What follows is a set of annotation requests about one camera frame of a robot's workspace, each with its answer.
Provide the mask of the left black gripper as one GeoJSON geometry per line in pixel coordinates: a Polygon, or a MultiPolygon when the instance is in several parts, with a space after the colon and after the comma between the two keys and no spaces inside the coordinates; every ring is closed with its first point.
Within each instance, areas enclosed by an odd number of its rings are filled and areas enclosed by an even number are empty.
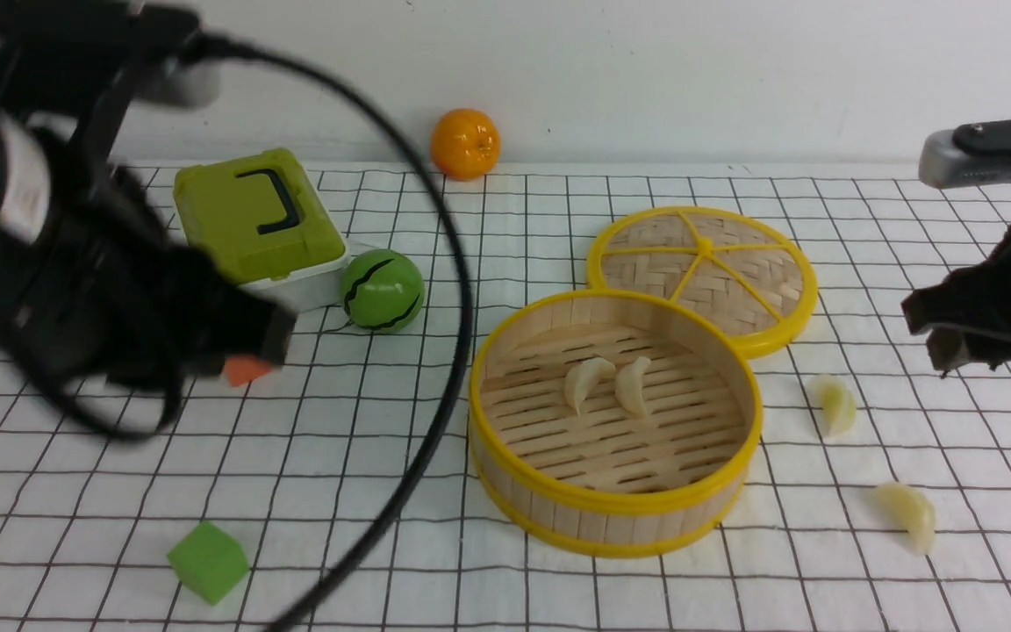
{"type": "Polygon", "coordinates": [[[39,257],[25,285],[23,372],[41,391],[95,375],[164,391],[236,359],[284,363],[296,312],[172,239],[129,169],[101,183],[31,169],[23,240],[39,257]]]}

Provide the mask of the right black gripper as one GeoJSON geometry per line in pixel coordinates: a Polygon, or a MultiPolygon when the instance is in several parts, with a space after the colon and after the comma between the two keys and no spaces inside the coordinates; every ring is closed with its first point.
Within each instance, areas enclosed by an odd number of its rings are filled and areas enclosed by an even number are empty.
{"type": "Polygon", "coordinates": [[[944,375],[1011,363],[1011,224],[986,260],[912,291],[901,309],[909,333],[926,335],[932,368],[944,375]]]}

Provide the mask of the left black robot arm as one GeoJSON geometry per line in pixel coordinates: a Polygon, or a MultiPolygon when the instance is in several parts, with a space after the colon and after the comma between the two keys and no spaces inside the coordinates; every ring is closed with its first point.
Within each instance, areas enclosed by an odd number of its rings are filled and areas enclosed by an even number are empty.
{"type": "Polygon", "coordinates": [[[172,241],[108,160],[149,76],[228,51],[197,27],[0,33],[0,349],[37,391],[284,364],[296,314],[172,241]]]}

